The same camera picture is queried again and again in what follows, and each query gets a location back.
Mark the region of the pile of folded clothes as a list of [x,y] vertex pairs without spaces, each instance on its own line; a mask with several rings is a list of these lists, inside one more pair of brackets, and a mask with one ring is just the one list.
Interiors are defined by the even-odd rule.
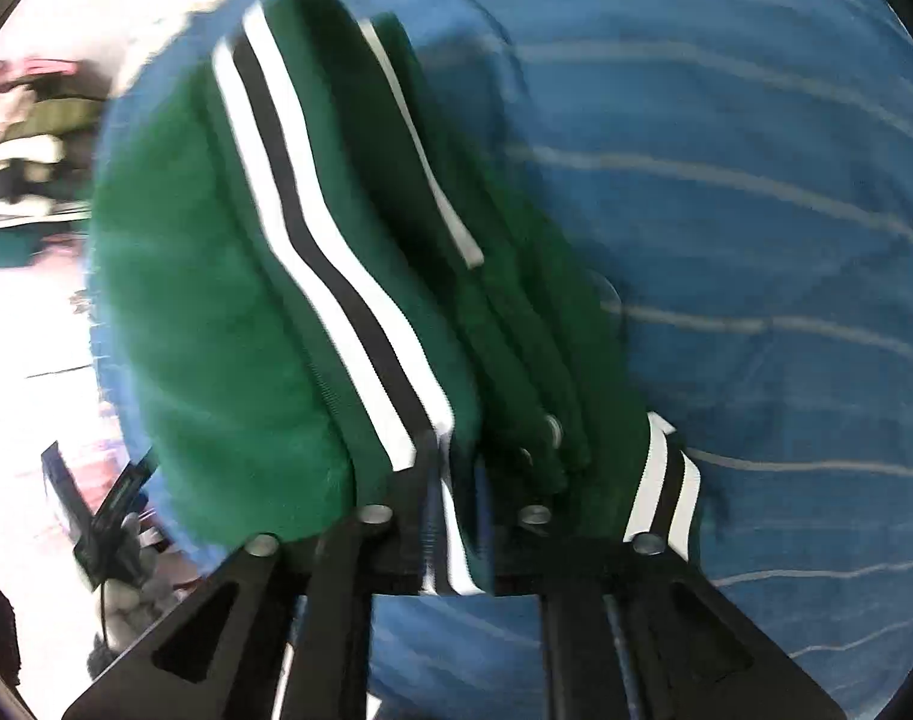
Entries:
[[0,60],[0,268],[86,226],[108,91],[86,60]]

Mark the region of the green white varsity jacket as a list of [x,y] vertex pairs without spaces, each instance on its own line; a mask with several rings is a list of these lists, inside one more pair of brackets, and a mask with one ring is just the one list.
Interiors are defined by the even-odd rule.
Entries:
[[305,538],[428,460],[433,580],[486,502],[694,553],[701,475],[601,289],[438,110],[403,25],[258,0],[98,172],[92,262],[179,528]]

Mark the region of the blue striped bed sheet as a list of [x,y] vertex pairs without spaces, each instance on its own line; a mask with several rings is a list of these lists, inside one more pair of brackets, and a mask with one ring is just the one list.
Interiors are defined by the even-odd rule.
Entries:
[[[217,566],[326,522],[319,403],[285,356],[212,146],[201,16],[104,131],[92,224],[124,435]],[[342,0],[392,13],[433,97],[546,208],[701,470],[705,573],[852,718],[913,668],[913,39],[886,0]]]

